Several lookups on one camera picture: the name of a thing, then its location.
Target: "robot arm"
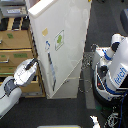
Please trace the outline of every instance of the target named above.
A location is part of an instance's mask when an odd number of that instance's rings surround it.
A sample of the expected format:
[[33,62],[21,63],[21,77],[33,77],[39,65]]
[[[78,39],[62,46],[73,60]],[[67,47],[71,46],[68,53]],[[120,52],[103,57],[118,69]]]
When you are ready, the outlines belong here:
[[104,70],[109,67],[111,64],[112,58],[120,44],[124,39],[120,34],[114,34],[111,40],[111,46],[107,50],[103,50],[104,56],[100,59],[101,70]]
[[8,76],[0,86],[0,119],[18,102],[22,91],[19,86],[27,86],[33,80],[37,60],[28,59],[16,69],[14,77]]

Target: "cabinet door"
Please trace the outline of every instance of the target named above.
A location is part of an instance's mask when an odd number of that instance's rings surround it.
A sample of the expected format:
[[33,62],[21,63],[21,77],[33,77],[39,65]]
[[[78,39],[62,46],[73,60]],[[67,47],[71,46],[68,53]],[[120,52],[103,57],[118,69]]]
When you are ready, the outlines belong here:
[[88,0],[41,0],[28,10],[44,86],[50,98],[83,57],[90,8]]

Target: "dark floor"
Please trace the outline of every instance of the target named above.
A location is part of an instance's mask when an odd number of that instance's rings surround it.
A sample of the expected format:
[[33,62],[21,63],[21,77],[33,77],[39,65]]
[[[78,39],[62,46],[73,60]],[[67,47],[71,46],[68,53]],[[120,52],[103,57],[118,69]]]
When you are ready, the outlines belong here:
[[[128,0],[124,3],[120,1],[106,0],[105,3],[99,3],[93,0],[85,52],[91,51],[92,44],[109,46],[114,33],[126,36],[119,16],[122,9],[128,8]],[[80,87],[84,87],[83,81],[80,81]],[[20,99],[20,103],[0,120],[0,128],[36,128],[40,125],[79,125],[92,128],[91,115],[98,117],[103,128],[105,119],[100,110],[87,108],[85,96],[79,91],[77,99]]]

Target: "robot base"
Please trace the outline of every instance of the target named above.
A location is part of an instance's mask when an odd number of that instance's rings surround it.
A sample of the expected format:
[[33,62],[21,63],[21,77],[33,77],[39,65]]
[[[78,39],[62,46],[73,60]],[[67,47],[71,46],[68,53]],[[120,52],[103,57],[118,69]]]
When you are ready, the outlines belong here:
[[120,99],[114,98],[114,97],[112,98],[112,100],[109,99],[108,92],[102,86],[107,71],[102,72],[98,67],[99,67],[99,64],[96,65],[96,69],[95,69],[95,72],[93,73],[94,75],[92,78],[94,96],[99,101],[99,103],[101,103],[103,106],[115,106],[119,104]]
[[95,86],[95,80],[94,77],[92,78],[92,87],[93,87],[93,94],[94,97],[96,98],[96,100],[102,105],[102,106],[106,106],[106,107],[113,107],[115,105],[117,105],[119,103],[119,101],[117,102],[117,100],[112,100],[112,101],[108,101],[106,99],[104,99],[97,91],[96,86]]

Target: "white door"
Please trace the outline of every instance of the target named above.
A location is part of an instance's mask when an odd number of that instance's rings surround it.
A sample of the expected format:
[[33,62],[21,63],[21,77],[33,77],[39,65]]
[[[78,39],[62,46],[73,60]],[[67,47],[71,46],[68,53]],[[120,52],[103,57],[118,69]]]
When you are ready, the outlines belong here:
[[83,57],[90,8],[88,0],[41,0],[28,10],[50,98]]

